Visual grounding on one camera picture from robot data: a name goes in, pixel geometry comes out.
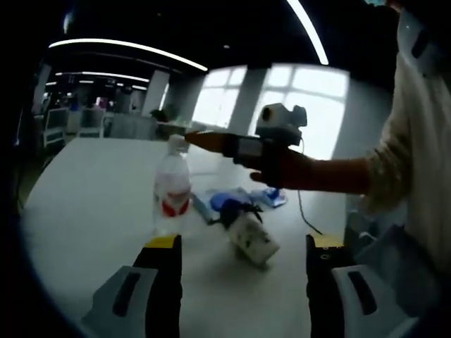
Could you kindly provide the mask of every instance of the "hand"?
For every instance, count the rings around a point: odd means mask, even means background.
[[[273,156],[261,158],[234,158],[233,162],[246,168],[255,169],[250,177],[255,182],[270,187],[301,190],[306,187],[313,174],[314,160],[283,147],[273,152]]]

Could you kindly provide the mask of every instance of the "blue object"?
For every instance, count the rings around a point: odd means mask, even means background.
[[[249,194],[243,188],[235,189],[208,189],[202,191],[192,191],[191,200],[194,209],[200,213],[207,224],[214,224],[219,221],[222,205],[229,199],[238,201],[241,204],[252,204]]]
[[[241,204],[250,202],[247,196],[231,194],[230,192],[219,192],[210,198],[210,207],[215,211],[221,211],[223,204],[229,199],[240,202]]]
[[[282,206],[288,200],[283,190],[276,188],[254,190],[250,193],[250,196],[254,202],[266,204],[271,208]]]

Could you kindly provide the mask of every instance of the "led light strip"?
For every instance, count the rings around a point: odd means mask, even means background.
[[[49,48],[52,47],[56,47],[56,46],[62,46],[64,44],[81,44],[81,43],[98,43],[98,44],[117,44],[119,46],[127,46],[127,47],[132,47],[132,48],[137,48],[137,49],[142,49],[144,51],[150,51],[152,53],[156,53],[156,54],[160,54],[162,56],[166,56],[168,58],[173,58],[174,60],[186,63],[187,65],[191,65],[195,68],[198,68],[200,70],[203,70],[204,72],[206,72],[208,70],[207,67],[204,67],[198,63],[195,63],[191,60],[188,60],[187,58],[183,58],[181,56],[172,54],[172,53],[168,53],[167,51],[162,51],[160,49],[157,48],[153,48],[153,47],[148,47],[148,46],[144,46],[142,44],[134,44],[132,42],[125,42],[125,41],[118,41],[118,40],[110,40],[110,39],[70,39],[70,40],[63,40],[63,41],[58,41],[58,42],[54,42],[53,44],[51,44],[49,46]]]
[[[132,88],[140,89],[140,90],[147,90],[146,87],[141,87],[141,86],[132,86]]]
[[[142,82],[149,82],[149,79],[144,79],[142,77],[135,77],[129,75],[113,74],[113,73],[98,73],[98,72],[67,72],[67,73],[56,73],[56,76],[61,76],[62,74],[81,74],[81,75],[98,75],[98,76],[111,76],[111,77],[121,77],[123,79],[130,79]]]
[[[309,35],[310,41],[313,44],[313,47],[315,48],[316,54],[318,55],[319,62],[321,62],[322,65],[328,65],[329,61],[327,59],[326,52],[324,51],[321,40],[319,39],[319,36],[316,33],[315,27],[313,26],[313,23],[311,23],[310,18],[307,15],[307,12],[304,10],[304,7],[302,7],[299,0],[287,0],[287,2],[293,9],[297,18],[304,26],[304,29]]]

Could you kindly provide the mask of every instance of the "office desk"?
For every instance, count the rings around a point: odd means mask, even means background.
[[[149,241],[153,174],[166,150],[163,142],[77,138],[31,191],[23,213],[30,258],[56,305],[75,322],[96,289],[132,265]],[[261,186],[230,159],[195,146],[187,158],[193,189]],[[262,213],[280,244],[265,271],[237,259],[220,225],[207,227],[189,211],[181,337],[309,337],[307,229],[295,192],[288,197],[285,206]]]

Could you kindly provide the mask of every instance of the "wall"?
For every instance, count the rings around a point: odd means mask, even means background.
[[[142,105],[142,115],[150,116],[154,109],[158,109],[163,98],[163,93],[169,81],[169,74],[155,70],[150,79],[149,86]]]
[[[143,90],[134,90],[130,94],[130,113],[140,114],[146,99],[146,92]]]
[[[385,121],[391,112],[392,94],[365,82],[350,81],[345,114],[338,135],[333,158],[365,156],[380,139]],[[347,212],[359,209],[359,197],[347,196]],[[393,224],[403,224],[407,217],[407,204],[371,216],[378,223],[378,233],[385,232]]]
[[[204,75],[190,78],[170,79],[169,90],[164,102],[164,109],[174,111],[174,120],[191,121],[197,98],[199,97]]]
[[[77,96],[78,106],[85,106],[88,100],[88,95],[92,90],[92,84],[79,84],[77,88],[72,92]]]
[[[130,109],[131,95],[123,93],[122,90],[116,90],[116,107],[114,111],[117,113],[128,113]]]
[[[258,104],[261,88],[266,77],[267,69],[248,69],[241,84],[238,98],[233,110],[228,131],[238,135],[247,135],[249,125]]]
[[[351,80],[333,158],[365,156],[377,145],[384,122],[390,115],[391,104],[389,92]]]

